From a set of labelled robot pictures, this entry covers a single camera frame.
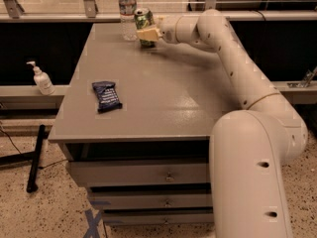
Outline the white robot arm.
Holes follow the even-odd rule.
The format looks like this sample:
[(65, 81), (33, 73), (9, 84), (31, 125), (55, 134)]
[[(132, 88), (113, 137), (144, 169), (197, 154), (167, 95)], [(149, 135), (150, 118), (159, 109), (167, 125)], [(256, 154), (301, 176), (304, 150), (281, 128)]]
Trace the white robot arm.
[(293, 238), (281, 167), (303, 153), (301, 116), (251, 60), (225, 16), (167, 16), (137, 33), (142, 40), (185, 43), (216, 53), (241, 105), (210, 136), (216, 238)]

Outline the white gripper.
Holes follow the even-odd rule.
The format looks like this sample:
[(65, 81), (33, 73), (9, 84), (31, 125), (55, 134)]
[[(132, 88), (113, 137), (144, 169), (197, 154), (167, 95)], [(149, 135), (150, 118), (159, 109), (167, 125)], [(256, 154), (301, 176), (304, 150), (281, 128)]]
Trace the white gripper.
[(140, 40), (157, 42), (163, 38), (167, 43), (177, 44), (176, 29), (180, 16), (154, 16), (155, 23), (137, 31)]

